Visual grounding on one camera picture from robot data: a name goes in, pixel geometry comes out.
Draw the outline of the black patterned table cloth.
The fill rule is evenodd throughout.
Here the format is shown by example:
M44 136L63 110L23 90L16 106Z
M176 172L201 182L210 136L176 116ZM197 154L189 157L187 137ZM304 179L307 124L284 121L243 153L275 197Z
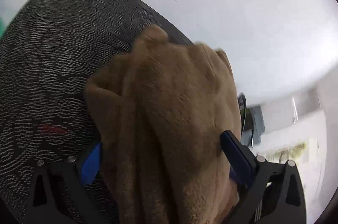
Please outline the black patterned table cloth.
M148 25L189 39L141 0L29 0L1 37L1 199L23 223L37 162L80 155L99 136L86 81Z

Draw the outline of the green round glass table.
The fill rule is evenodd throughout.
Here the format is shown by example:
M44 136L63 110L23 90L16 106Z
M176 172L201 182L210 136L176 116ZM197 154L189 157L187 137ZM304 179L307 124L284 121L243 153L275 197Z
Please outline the green round glass table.
M6 31L6 24L3 22L3 19L0 18L0 37L5 33Z

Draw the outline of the brown fleece garment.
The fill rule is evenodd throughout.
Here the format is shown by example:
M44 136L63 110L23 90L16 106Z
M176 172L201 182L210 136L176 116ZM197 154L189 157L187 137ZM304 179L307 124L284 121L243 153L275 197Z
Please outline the brown fleece garment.
M221 223L238 202L220 135L241 136L224 51L176 45L156 25L85 87L101 173L121 223Z

